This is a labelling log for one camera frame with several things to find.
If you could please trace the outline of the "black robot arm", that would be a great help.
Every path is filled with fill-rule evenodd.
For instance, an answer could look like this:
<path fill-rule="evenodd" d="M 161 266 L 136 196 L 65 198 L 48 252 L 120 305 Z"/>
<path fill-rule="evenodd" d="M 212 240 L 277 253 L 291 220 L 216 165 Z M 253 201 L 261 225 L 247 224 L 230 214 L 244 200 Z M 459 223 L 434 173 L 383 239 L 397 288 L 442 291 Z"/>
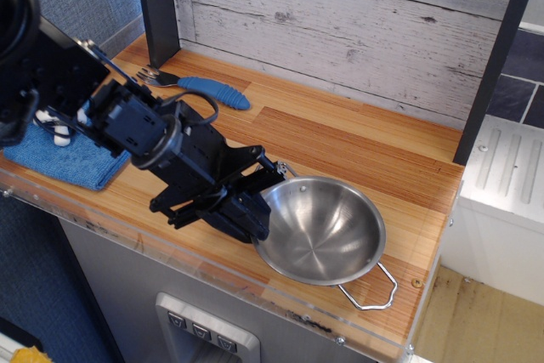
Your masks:
<path fill-rule="evenodd" d="M 259 145 L 233 148 L 180 96 L 160 99 L 90 42 L 43 18 L 38 0 L 1 0 L 1 143 L 20 143 L 39 110 L 166 184 L 150 203 L 176 228 L 204 220 L 243 242 L 269 235 L 262 192 L 284 170 Z"/>

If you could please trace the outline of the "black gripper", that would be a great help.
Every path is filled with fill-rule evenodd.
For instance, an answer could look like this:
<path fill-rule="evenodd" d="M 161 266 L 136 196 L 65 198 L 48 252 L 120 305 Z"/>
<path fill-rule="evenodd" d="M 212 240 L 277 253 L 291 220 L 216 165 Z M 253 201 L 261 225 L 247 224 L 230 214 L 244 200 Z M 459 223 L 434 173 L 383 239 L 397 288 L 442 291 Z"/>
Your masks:
<path fill-rule="evenodd" d="M 183 101 L 164 108 L 162 137 L 133 165 L 167 188 L 150 202 L 174 227 L 202 219 L 243 243 L 269 236 L 271 209 L 263 190 L 285 180 L 278 162 L 260 145 L 233 148 L 211 122 Z"/>

